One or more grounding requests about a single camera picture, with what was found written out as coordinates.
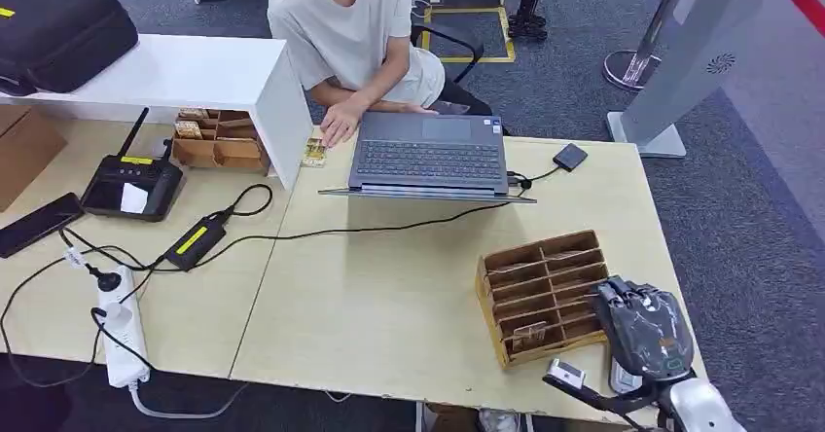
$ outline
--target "white kiosk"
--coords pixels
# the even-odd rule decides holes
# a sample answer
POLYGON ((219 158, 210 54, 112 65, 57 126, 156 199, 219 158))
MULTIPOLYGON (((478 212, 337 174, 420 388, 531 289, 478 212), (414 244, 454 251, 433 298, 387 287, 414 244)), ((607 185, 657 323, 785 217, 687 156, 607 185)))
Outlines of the white kiosk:
POLYGON ((740 61, 763 0, 696 0, 667 58, 624 112, 611 112, 613 140, 638 146, 642 157, 683 158, 673 124, 719 88, 740 61))

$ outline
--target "power strip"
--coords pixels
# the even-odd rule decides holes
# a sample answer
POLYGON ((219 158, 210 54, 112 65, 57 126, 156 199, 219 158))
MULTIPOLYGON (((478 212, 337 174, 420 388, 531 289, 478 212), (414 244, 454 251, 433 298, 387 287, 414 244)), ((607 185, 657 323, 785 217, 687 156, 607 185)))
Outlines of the power strip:
MULTIPOLYGON (((101 323, 114 338, 146 357, 146 342, 143 339, 143 326, 140 324, 137 295, 132 295, 119 304, 134 288, 131 270, 120 266, 115 273, 121 276, 121 284, 114 291, 97 290, 99 307, 107 312, 106 319, 101 320, 101 323)), ((149 380, 149 368, 140 359, 108 337, 103 337, 103 347, 106 351, 106 369, 109 372, 110 385, 122 388, 139 379, 144 382, 149 380)))

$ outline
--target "yellow floor tape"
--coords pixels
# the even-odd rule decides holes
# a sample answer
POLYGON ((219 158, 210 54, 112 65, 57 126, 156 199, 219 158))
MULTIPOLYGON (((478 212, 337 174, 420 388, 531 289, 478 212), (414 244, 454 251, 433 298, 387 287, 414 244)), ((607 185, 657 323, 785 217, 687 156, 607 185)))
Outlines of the yellow floor tape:
MULTIPOLYGON (((501 23, 501 33, 504 37, 504 47, 507 50, 505 57, 482 57, 479 62, 514 62, 516 60, 516 48, 513 46, 513 40, 507 34, 509 25, 507 24, 507 12, 503 7, 481 7, 468 9, 444 9, 440 7, 428 8, 424 12, 424 22, 430 23, 433 20, 433 14, 498 14, 499 22, 501 23)), ((424 32, 421 36, 421 48, 430 50, 430 33, 424 32)), ((442 62, 472 62, 473 58, 466 55, 446 55, 439 57, 442 62)))

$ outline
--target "black carrying case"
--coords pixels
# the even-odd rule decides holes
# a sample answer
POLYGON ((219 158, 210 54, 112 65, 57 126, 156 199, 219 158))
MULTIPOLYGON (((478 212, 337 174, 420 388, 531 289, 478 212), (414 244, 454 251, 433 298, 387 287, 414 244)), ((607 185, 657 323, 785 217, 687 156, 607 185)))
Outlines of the black carrying case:
POLYGON ((135 44, 118 0, 0 0, 0 91, 75 90, 135 44))

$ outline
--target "office chair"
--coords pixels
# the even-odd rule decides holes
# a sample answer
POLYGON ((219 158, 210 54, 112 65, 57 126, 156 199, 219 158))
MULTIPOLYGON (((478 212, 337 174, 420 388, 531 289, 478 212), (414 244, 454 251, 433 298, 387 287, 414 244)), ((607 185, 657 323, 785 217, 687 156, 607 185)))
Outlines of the office chair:
POLYGON ((479 59, 481 59, 484 55, 484 43, 482 40, 476 38, 476 35, 451 26, 440 25, 438 23, 413 22, 412 33, 410 34, 410 39, 412 40, 413 45, 418 46, 418 39, 425 31, 429 31, 432 35, 459 44, 473 52, 473 60, 467 64, 467 67, 464 67, 464 70, 462 70, 457 77, 452 79, 456 83, 461 82, 461 79, 463 79, 470 72, 470 70, 472 70, 477 63, 479 63, 479 59))

